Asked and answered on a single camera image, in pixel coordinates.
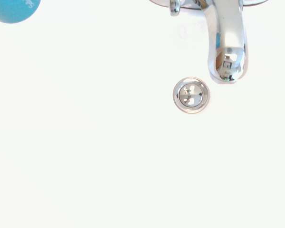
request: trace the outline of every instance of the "white porcelain surface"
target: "white porcelain surface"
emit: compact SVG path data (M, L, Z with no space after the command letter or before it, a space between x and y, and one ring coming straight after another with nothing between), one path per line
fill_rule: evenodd
M249 68L234 85L209 76L201 11L42 0L0 23L0 228L285 228L276 5L244 8ZM211 94L198 114L172 98L189 76Z

